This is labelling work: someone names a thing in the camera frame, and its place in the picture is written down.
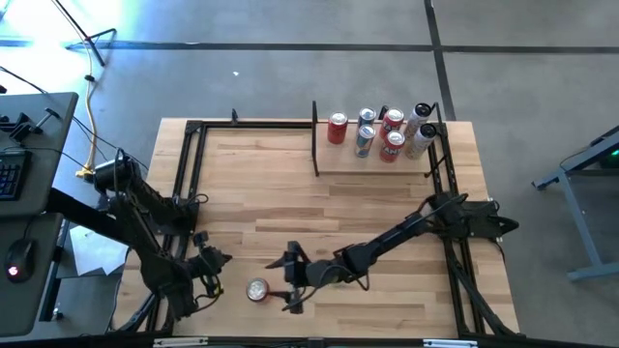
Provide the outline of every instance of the computer mouse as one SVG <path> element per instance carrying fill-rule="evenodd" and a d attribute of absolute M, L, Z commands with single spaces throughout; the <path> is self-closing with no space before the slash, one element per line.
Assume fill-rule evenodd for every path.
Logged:
<path fill-rule="evenodd" d="M 13 283 L 26 281 L 35 271 L 35 241 L 27 238 L 9 246 L 4 269 L 7 279 Z"/>

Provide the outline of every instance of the yellow cable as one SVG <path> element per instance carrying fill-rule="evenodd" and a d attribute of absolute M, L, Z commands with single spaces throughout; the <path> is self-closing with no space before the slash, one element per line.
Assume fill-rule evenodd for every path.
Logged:
<path fill-rule="evenodd" d="M 79 39 L 81 40 L 81 43 L 84 45 L 84 49 L 86 50 L 86 53 L 88 54 L 88 74 L 89 75 L 93 75 L 93 58 L 90 55 L 90 50 L 88 49 L 88 45 L 86 44 L 86 42 L 84 41 L 84 38 L 81 37 L 81 34 L 79 33 L 79 31 L 77 31 L 77 28 L 75 28 L 74 24 L 71 22 L 71 20 L 67 17 L 67 15 L 62 11 L 62 9 L 60 9 L 60 7 L 58 6 L 58 4 L 56 4 L 56 2 L 54 0 L 50 0 L 54 6 L 56 7 L 56 9 L 58 9 L 58 11 L 60 12 L 60 14 L 62 14 L 62 16 L 69 22 L 69 24 L 71 25 L 71 27 L 74 29 L 75 33 L 77 34 L 77 36 L 79 37 Z M 95 161 L 95 150 L 97 147 L 97 128 L 95 126 L 95 118 L 93 117 L 93 111 L 90 107 L 90 99 L 92 97 L 91 95 L 91 86 L 94 82 L 91 81 L 87 81 L 88 85 L 86 87 L 86 100 L 85 100 L 85 105 L 86 105 L 86 113 L 88 114 L 88 119 L 90 120 L 90 127 L 92 128 L 92 137 L 90 139 L 90 152 L 88 153 L 88 159 L 86 160 L 86 162 L 83 165 L 83 168 L 76 171 L 75 172 L 75 176 L 78 178 L 83 178 L 84 175 L 89 175 L 93 173 L 93 166 L 94 166 L 94 161 Z"/>

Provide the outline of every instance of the wooden board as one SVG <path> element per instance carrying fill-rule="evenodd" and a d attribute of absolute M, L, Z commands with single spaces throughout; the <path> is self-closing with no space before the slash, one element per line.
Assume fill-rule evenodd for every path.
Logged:
<path fill-rule="evenodd" d="M 148 182 L 170 194 L 183 139 L 184 119 L 163 119 Z M 486 184 L 470 123 L 449 123 L 458 186 L 469 199 L 486 199 Z M 175 334 L 232 336 L 453 337 L 456 336 L 442 244 L 425 235 L 385 254 L 370 269 L 370 291 L 335 284 L 319 290 L 305 313 L 282 312 L 281 301 L 250 302 L 247 283 L 263 277 L 284 290 L 282 270 L 264 266 L 296 240 L 313 260 L 330 258 L 339 247 L 384 232 L 433 194 L 421 174 L 313 175 L 308 130 L 209 130 L 199 192 L 197 230 L 234 259 L 221 274 L 224 295 L 212 307 L 175 326 Z M 193 158 L 194 147 L 190 152 Z M 192 160 L 185 182 L 189 181 Z M 505 324 L 517 330 L 501 254 L 487 241 L 471 240 L 480 291 Z M 196 250 L 190 246 L 189 256 Z M 148 290 L 139 260 L 131 254 L 114 313 L 123 324 Z M 195 283 L 196 295 L 202 291 Z M 469 302 L 466 319 L 472 327 Z"/>
<path fill-rule="evenodd" d="M 332 144 L 327 139 L 328 123 L 318 123 L 316 127 L 316 162 L 318 170 L 324 174 L 418 174 L 429 172 L 427 153 L 420 159 L 409 159 L 400 154 L 395 162 L 387 163 L 380 159 L 384 140 L 380 138 L 381 123 L 374 123 L 374 137 L 369 155 L 366 158 L 355 156 L 357 124 L 350 123 L 346 137 L 341 144 Z"/>

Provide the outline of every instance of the soda can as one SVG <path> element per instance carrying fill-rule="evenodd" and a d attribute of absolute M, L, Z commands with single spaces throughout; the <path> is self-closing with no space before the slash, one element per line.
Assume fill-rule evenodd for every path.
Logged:
<path fill-rule="evenodd" d="M 343 112 L 336 112 L 329 117 L 329 127 L 327 128 L 327 139 L 333 144 L 341 144 L 346 137 L 348 127 L 348 117 Z"/>
<path fill-rule="evenodd" d="M 425 102 L 420 102 L 413 107 L 404 129 L 404 137 L 407 141 L 415 135 L 419 127 L 427 122 L 430 113 L 432 113 L 432 108 Z"/>
<path fill-rule="evenodd" d="M 371 142 L 376 136 L 376 130 L 371 125 L 361 126 L 357 132 L 357 146 L 355 146 L 355 155 L 360 158 L 366 158 L 369 155 Z"/>
<path fill-rule="evenodd" d="M 399 131 L 404 122 L 404 114 L 398 109 L 389 109 L 383 119 L 382 127 L 380 128 L 380 137 L 385 138 L 390 131 Z"/>
<path fill-rule="evenodd" d="M 376 120 L 376 111 L 370 108 L 367 108 L 367 107 L 362 108 L 361 111 L 359 111 L 359 121 L 357 121 L 357 130 L 361 126 L 373 125 L 374 120 Z"/>
<path fill-rule="evenodd" d="M 392 130 L 385 136 L 383 148 L 380 150 L 380 159 L 386 162 L 396 161 L 404 147 L 404 134 L 399 130 Z"/>
<path fill-rule="evenodd" d="M 417 160 L 422 156 L 429 144 L 434 141 L 436 136 L 436 127 L 432 124 L 424 124 L 415 133 L 404 147 L 404 154 L 412 159 Z"/>

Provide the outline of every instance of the paper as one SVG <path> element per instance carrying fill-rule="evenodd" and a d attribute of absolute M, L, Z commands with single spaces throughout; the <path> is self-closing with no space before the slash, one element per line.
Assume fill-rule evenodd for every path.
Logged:
<path fill-rule="evenodd" d="M 70 235 L 78 276 L 99 268 L 103 268 L 107 276 L 122 266 L 127 259 L 127 246 L 86 227 L 72 228 Z"/>

